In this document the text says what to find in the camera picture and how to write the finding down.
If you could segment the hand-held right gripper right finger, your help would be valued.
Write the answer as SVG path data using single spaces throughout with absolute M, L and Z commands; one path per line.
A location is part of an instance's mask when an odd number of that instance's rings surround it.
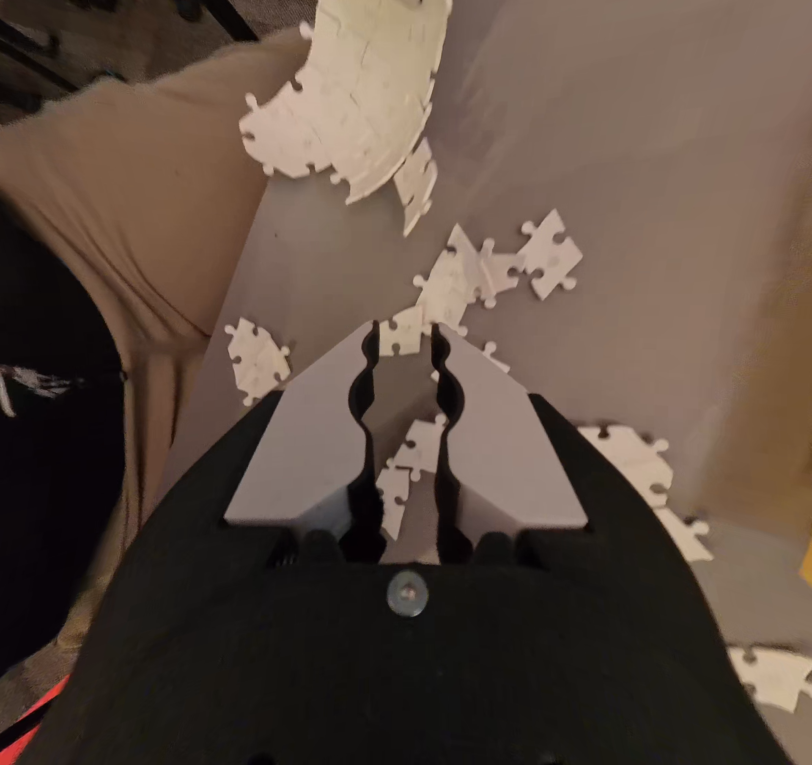
M 439 528 L 583 528 L 584 508 L 529 393 L 446 325 L 433 325 L 437 400 L 448 419 L 435 474 Z

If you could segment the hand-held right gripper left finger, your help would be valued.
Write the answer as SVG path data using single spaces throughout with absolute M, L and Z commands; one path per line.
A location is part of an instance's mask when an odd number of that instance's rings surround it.
M 379 323 L 362 324 L 290 384 L 224 517 L 232 526 L 380 529 L 373 438 Z

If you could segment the partly built white puzzle ball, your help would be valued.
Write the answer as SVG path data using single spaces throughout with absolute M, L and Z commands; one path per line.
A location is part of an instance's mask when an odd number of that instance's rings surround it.
M 246 152 L 268 176 L 330 170 L 346 204 L 393 182 L 408 237 L 439 176 L 425 128 L 451 13 L 452 0 L 318 0 L 293 80 L 263 105 L 246 95 Z

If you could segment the single white puzzle piece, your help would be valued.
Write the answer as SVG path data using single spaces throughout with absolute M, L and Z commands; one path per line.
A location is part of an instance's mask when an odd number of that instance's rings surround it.
M 414 305 L 394 314 L 379 324 L 381 357 L 415 355 L 420 352 L 423 331 L 423 308 Z

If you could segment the white puzzle pieces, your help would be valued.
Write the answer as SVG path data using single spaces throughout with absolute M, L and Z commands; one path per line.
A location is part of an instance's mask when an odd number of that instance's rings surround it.
M 581 261 L 583 254 L 570 237 L 565 237 L 561 242 L 555 240 L 556 235 L 564 232 L 559 213 L 551 211 L 539 224 L 524 222 L 521 232 L 527 237 L 527 242 L 519 252 L 502 260 L 505 269 L 501 272 L 505 279 L 513 280 L 508 271 L 514 266 L 514 261 L 519 260 L 523 272 L 529 275 L 542 273 L 531 282 L 533 292 L 540 300 L 545 299 L 557 286 L 571 290 L 576 280 L 569 273 Z M 428 335 L 433 323 L 430 319 L 433 303 L 419 301 L 415 305 L 423 308 L 422 333 Z M 226 325 L 224 332 L 230 337 L 228 353 L 233 362 L 236 388 L 244 394 L 243 405 L 248 407 L 288 377 L 290 351 L 287 347 L 278 347 L 267 330 L 244 317 L 239 318 L 238 325 Z M 381 472 L 378 487 L 383 496 L 382 526 L 393 540 L 400 534 L 404 503 L 409 494 L 405 473 L 410 472 L 414 483 L 421 479 L 422 473 L 436 474 L 441 433 L 446 423 L 444 415 L 436 415 L 432 421 L 414 421 L 404 444 Z M 666 440 L 647 443 L 634 429 L 625 425 L 610 425 L 606 436 L 601 435 L 598 426 L 580 427 L 578 432 L 635 488 L 688 562 L 711 561 L 714 558 L 699 539 L 708 534 L 708 524 L 702 520 L 689 524 L 667 506 L 667 491 L 672 485 L 673 471 L 661 457 L 661 453 L 668 448 Z M 807 680 L 810 675 L 809 657 L 768 647 L 754 647 L 750 654 L 742 647 L 729 647 L 727 651 L 742 682 L 753 687 L 757 702 L 793 713 L 801 693 L 811 694 Z

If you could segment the person's tan trouser leg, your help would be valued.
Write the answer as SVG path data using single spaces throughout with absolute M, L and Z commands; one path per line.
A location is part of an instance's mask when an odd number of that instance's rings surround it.
M 124 375 L 121 495 L 56 635 L 68 644 L 81 645 L 159 503 L 181 412 L 266 190 L 238 131 L 245 95 L 269 100 L 309 47 L 298 29 L 282 30 L 157 80 L 98 80 L 2 126 L 2 200 L 96 304 Z

